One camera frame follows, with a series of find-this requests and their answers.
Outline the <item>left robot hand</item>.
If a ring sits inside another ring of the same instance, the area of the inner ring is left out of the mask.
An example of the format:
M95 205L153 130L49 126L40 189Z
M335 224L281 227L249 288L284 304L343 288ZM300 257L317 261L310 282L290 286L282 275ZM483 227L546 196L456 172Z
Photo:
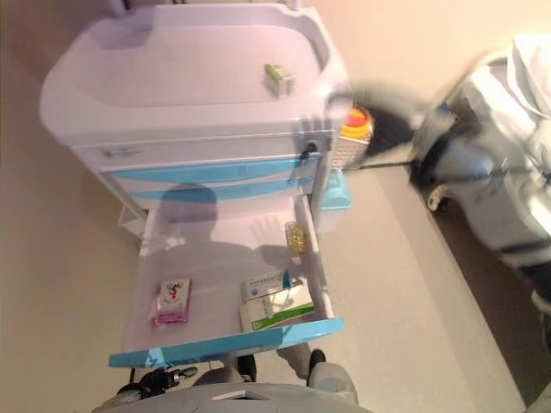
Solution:
M186 379L190 379L198 373L197 367L176 368L167 370L157 368L146 373L139 381L131 381L127 388L138 390L143 398L166 393L169 389L177 387Z

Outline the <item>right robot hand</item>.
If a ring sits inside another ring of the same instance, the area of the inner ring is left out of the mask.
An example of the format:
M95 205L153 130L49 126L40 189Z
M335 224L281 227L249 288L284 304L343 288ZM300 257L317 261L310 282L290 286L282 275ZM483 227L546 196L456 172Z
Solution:
M347 83L324 87L320 93L320 106L300 116L293 124L292 134L303 145L315 141L321 151L329 151L348 119L354 93Z

